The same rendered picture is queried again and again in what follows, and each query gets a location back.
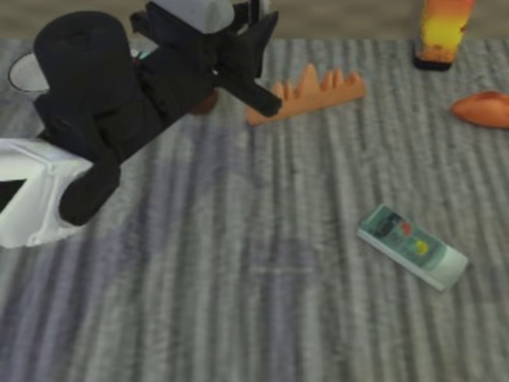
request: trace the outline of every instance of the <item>orange comb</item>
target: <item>orange comb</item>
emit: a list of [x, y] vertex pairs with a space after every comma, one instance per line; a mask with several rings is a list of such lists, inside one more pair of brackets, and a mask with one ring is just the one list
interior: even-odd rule
[[251, 126], [361, 98], [366, 94], [366, 87], [357, 73], [352, 73], [344, 79], [341, 69], [327, 71], [324, 79], [319, 83], [317, 70], [313, 64], [308, 64], [296, 89], [293, 89], [289, 81], [286, 84], [277, 82], [274, 85], [273, 93], [282, 99], [281, 109], [275, 116], [267, 118], [248, 107], [247, 122]]
[[509, 95], [496, 91], [473, 94], [460, 99], [451, 112], [464, 121], [482, 127], [509, 129]]

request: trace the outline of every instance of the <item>yellow dot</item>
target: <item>yellow dot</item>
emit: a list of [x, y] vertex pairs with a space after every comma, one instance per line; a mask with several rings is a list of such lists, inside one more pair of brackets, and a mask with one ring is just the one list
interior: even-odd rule
[[428, 253], [429, 247], [428, 244], [426, 244], [424, 241], [418, 241], [417, 242], [417, 252], [419, 255], [425, 255]]

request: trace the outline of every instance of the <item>brown background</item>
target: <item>brown background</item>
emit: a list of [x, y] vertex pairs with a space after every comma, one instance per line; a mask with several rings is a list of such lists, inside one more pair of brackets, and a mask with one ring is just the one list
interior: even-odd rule
[[[60, 14], [102, 10], [122, 20], [143, 0], [0, 0], [0, 37], [31, 37]], [[277, 37], [412, 37], [421, 0], [273, 0], [280, 10]], [[478, 1], [468, 37], [509, 37], [508, 0]]]

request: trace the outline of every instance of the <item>glass with orange gradient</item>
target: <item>glass with orange gradient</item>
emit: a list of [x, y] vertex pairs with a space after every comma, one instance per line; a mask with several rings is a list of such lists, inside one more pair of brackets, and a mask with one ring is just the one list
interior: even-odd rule
[[474, 0], [425, 0], [416, 58], [452, 64], [472, 13]]

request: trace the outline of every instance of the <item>gray wooden table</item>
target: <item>gray wooden table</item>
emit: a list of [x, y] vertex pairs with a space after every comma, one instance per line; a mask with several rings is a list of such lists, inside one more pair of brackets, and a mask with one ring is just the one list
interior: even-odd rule
[[[249, 128], [222, 93], [124, 166], [83, 233], [0, 250], [0, 380], [507, 380], [509, 132], [447, 108], [509, 92], [509, 42], [467, 41], [447, 73], [414, 71], [409, 49], [274, 41], [263, 84], [312, 61], [358, 70], [367, 96]], [[40, 128], [5, 80], [26, 50], [0, 42], [2, 137]], [[470, 258], [450, 292], [356, 239], [380, 202]]]

